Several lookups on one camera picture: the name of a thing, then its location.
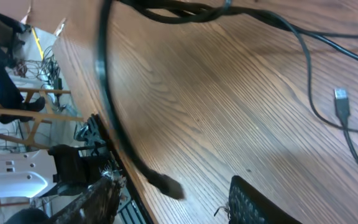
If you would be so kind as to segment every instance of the table surface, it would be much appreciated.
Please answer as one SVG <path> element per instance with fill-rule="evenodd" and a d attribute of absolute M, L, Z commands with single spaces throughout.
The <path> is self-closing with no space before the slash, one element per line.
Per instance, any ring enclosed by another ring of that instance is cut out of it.
<path fill-rule="evenodd" d="M 77 1 L 53 51 L 83 116 L 106 119 L 94 71 L 100 5 Z M 305 29 L 358 34 L 356 0 L 234 5 L 274 11 Z M 186 199 L 172 200 L 125 159 L 155 222 L 227 223 L 224 212 L 213 213 L 239 175 L 302 223 L 358 223 L 358 166 L 342 132 L 311 112 L 305 57 L 293 34 L 246 15 L 159 24 L 116 3 L 108 38 L 114 99 L 133 145 L 185 189 Z M 358 128 L 358 63 L 305 39 L 318 110 L 336 121 L 333 89 L 345 87 L 350 126 Z M 336 40 L 358 53 L 358 40 Z M 351 136 L 358 151 L 358 134 Z"/>

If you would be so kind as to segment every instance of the usb connector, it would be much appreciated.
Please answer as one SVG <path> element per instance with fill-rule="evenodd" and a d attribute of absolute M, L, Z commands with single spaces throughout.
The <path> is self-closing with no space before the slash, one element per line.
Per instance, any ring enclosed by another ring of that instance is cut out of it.
<path fill-rule="evenodd" d="M 351 109 L 349 106 L 349 98 L 347 97 L 347 91 L 344 88 L 335 89 L 335 112 L 339 118 L 343 128 L 347 128 L 347 120 L 351 115 Z"/>

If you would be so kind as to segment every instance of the yellow stick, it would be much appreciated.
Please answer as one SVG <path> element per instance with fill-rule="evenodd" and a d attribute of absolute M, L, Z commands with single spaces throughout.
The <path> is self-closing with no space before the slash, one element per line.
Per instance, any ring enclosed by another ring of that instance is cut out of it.
<path fill-rule="evenodd" d="M 38 51 L 41 55 L 41 60 L 44 59 L 44 52 L 42 51 L 41 45 L 40 45 L 40 39 L 37 37 L 37 34 L 35 33 L 35 29 L 31 27 L 32 35 L 34 35 L 35 43 L 37 44 Z"/>

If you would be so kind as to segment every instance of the chair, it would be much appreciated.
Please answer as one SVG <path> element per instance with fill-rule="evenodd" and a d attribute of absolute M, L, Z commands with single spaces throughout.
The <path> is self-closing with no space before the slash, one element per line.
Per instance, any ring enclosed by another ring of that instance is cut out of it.
<path fill-rule="evenodd" d="M 26 92 L 27 96 L 25 98 L 25 102 L 30 102 L 34 93 L 39 93 L 40 96 L 45 98 L 46 104 L 45 108 L 47 113 L 40 113 L 40 112 L 33 112 L 33 111 L 24 111 L 24 110 L 14 110 L 14 109 L 5 109 L 0 106 L 0 115 L 7 114 L 7 115 L 16 115 L 16 116 L 29 116 L 33 117 L 34 125 L 32 129 L 30 129 L 30 125 L 28 123 L 24 123 L 24 127 L 28 132 L 27 139 L 20 139 L 15 138 L 13 136 L 6 136 L 5 134 L 0 134 L 0 139 L 16 142 L 19 144 L 23 144 L 25 146 L 34 146 L 39 149 L 48 149 L 48 146 L 38 144 L 35 142 L 34 137 L 37 132 L 37 129 L 40 123 L 48 123 L 51 124 L 52 122 L 49 119 L 59 119 L 59 120 L 66 120 L 66 121 L 81 121 L 83 122 L 84 119 L 81 117 L 72 117 L 66 115 L 59 115 L 53 112 L 51 107 L 51 102 L 47 96 L 47 93 L 56 93 L 56 94 L 70 94 L 69 90 L 45 90 L 45 89 L 36 89 L 36 88 L 19 88 L 20 92 Z"/>

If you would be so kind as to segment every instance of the black shoe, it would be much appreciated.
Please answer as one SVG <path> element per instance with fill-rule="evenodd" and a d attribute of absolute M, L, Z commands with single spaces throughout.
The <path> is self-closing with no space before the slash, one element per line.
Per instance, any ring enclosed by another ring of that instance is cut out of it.
<path fill-rule="evenodd" d="M 21 104 L 20 110 L 39 112 L 44 108 L 44 106 L 45 106 L 45 98 L 41 96 L 40 98 L 38 98 L 38 100 L 36 100 L 33 103 Z M 2 124 L 9 124 L 10 122 L 16 119 L 20 119 L 21 122 L 28 122 L 32 120 L 32 117 L 7 115 L 7 114 L 0 115 L 0 122 Z"/>

